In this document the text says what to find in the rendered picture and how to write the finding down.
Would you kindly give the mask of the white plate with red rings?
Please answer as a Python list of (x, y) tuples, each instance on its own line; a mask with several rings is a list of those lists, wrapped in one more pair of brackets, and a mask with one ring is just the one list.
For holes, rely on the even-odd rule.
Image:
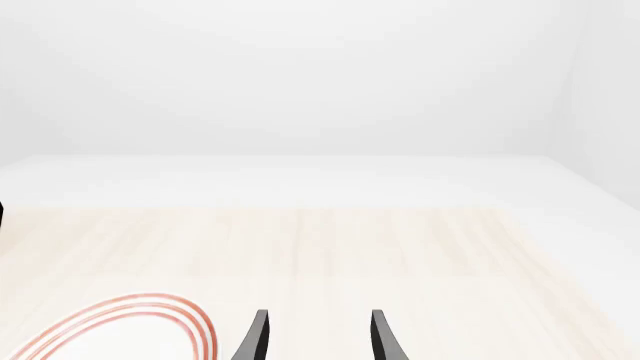
[(218, 360), (208, 314), (165, 293), (107, 299), (64, 317), (4, 360)]

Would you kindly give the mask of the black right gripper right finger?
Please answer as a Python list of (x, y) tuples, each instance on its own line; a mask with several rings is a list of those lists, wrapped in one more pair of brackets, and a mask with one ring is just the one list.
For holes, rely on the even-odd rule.
[(374, 360), (409, 360), (382, 310), (371, 312), (370, 337)]

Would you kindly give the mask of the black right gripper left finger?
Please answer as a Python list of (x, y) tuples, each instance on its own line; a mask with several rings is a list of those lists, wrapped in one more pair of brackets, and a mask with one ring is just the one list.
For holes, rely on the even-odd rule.
[(231, 360), (266, 360), (269, 338), (269, 312), (260, 309)]

